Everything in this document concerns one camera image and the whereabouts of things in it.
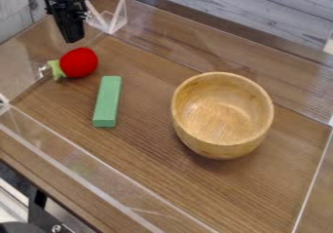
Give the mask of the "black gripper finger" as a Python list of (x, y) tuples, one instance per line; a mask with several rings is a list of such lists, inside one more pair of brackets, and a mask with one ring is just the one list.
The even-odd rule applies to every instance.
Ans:
[(60, 11), (55, 20), (67, 43), (76, 43), (84, 38), (84, 19), (77, 13)]

